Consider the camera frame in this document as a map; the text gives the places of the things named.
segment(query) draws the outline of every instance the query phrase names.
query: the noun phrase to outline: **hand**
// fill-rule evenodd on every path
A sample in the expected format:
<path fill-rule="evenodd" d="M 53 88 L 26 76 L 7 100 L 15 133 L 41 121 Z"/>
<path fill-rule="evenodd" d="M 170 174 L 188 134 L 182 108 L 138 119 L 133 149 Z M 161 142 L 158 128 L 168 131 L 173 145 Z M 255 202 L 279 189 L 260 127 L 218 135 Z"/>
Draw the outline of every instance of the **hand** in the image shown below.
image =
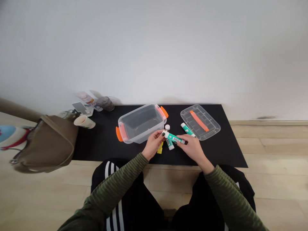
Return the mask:
<path fill-rule="evenodd" d="M 166 140 L 166 138 L 161 135 L 163 131 L 164 130 L 158 130 L 149 136 L 147 145 L 142 151 L 142 155 L 144 155 L 147 160 L 152 159 L 152 157 L 157 153 L 160 144 Z"/>
<path fill-rule="evenodd" d="M 177 142 L 177 145 L 181 149 L 183 149 L 183 151 L 199 165 L 199 167 L 205 174 L 209 174 L 215 169 L 215 167 L 204 155 L 204 152 L 201 148 L 200 141 L 198 140 L 198 138 L 188 134 L 177 135 L 177 137 L 188 141 L 187 145 L 182 144 L 180 142 Z"/>

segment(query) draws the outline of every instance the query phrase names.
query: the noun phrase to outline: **bag handle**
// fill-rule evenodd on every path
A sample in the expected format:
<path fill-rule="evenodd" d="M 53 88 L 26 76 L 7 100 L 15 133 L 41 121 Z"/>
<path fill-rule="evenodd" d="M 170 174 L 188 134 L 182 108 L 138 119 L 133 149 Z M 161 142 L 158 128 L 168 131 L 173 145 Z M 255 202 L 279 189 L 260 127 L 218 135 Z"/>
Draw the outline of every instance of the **bag handle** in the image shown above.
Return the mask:
<path fill-rule="evenodd" d="M 50 171 L 48 171 L 48 172 L 51 172 L 51 171 L 59 168 L 63 163 L 65 163 L 72 156 L 72 154 L 74 153 L 75 147 L 72 144 L 72 142 L 69 141 L 69 139 L 67 139 L 66 136 L 61 132 L 61 130 L 59 129 L 59 126 L 55 122 L 53 122 L 48 116 L 42 115 L 41 119 L 46 124 L 48 124 L 53 130 L 55 130 L 59 135 L 61 135 L 64 139 L 66 139 L 69 142 L 69 144 L 72 146 L 72 151 L 69 154 L 69 156 L 62 163 L 60 163 L 59 165 L 57 165 L 56 167 L 54 167 Z M 24 166 L 22 163 L 14 164 L 14 169 L 19 171 L 19 172 L 22 172 L 22 173 L 42 173 L 42 172 L 46 172 L 46 171 L 32 171 L 28 167 Z"/>

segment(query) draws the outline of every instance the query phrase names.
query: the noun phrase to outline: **metal buckle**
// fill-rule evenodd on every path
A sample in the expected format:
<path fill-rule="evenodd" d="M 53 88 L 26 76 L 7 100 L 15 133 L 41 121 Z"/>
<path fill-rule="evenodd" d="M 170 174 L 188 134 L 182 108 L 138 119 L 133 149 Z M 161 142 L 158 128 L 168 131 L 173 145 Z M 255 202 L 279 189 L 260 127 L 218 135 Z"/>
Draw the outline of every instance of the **metal buckle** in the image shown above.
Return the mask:
<path fill-rule="evenodd" d="M 10 160 L 10 162 L 9 162 L 11 165 L 14 165 L 14 164 L 17 164 L 18 163 L 18 161 L 16 160 L 16 159 L 13 159 L 13 160 Z"/>

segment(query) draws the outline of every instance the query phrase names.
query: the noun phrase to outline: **leg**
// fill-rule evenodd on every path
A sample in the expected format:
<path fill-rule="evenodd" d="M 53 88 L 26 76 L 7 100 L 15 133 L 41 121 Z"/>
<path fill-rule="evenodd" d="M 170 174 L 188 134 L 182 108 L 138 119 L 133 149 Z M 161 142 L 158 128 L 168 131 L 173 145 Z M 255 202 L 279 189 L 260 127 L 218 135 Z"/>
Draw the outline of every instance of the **leg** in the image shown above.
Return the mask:
<path fill-rule="evenodd" d="M 128 161 L 119 158 L 105 160 L 92 176 L 91 192 L 109 175 Z M 148 227 L 155 230 L 162 226 L 164 213 L 143 183 L 143 173 L 137 177 L 106 220 L 107 230 L 139 230 Z"/>
<path fill-rule="evenodd" d="M 220 165 L 220 167 L 237 183 L 244 197 L 255 210 L 254 191 L 244 173 L 231 166 Z M 175 214 L 173 228 L 176 230 L 225 230 L 222 213 L 202 172 L 193 186 L 192 194 L 189 204 L 179 208 Z"/>

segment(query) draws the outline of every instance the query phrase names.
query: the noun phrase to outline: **baseboard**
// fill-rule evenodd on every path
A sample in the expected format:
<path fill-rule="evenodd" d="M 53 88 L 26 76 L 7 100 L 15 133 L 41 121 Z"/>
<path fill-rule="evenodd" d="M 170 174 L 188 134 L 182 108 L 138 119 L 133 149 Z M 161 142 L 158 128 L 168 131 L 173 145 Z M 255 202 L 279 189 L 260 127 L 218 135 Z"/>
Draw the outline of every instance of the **baseboard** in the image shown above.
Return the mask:
<path fill-rule="evenodd" d="M 229 120 L 231 125 L 308 125 L 308 121 Z"/>

